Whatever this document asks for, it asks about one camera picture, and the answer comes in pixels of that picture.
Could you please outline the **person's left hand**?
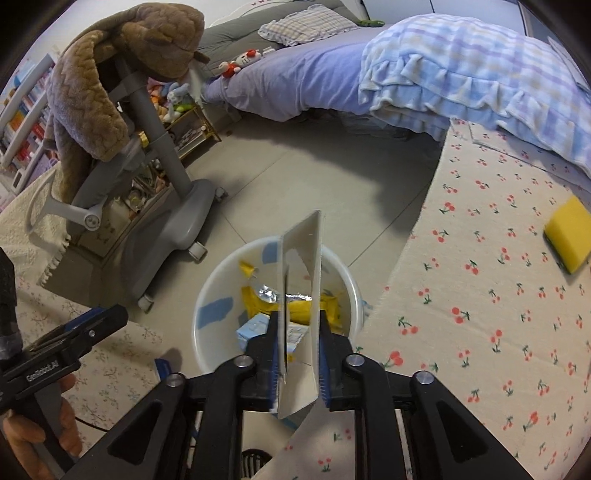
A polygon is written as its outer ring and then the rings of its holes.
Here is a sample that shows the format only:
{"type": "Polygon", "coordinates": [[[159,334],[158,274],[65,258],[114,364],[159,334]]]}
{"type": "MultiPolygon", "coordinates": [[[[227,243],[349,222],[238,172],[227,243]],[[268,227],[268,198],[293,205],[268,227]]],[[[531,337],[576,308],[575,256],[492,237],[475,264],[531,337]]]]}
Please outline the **person's left hand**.
{"type": "MultiPolygon", "coordinates": [[[[60,424],[62,427],[59,443],[72,456],[79,456],[82,441],[76,425],[75,413],[70,403],[61,398],[60,424]]],[[[44,430],[32,420],[9,410],[2,417],[2,429],[15,457],[31,479],[54,479],[47,465],[34,449],[42,444],[46,435],[44,430]]]]}

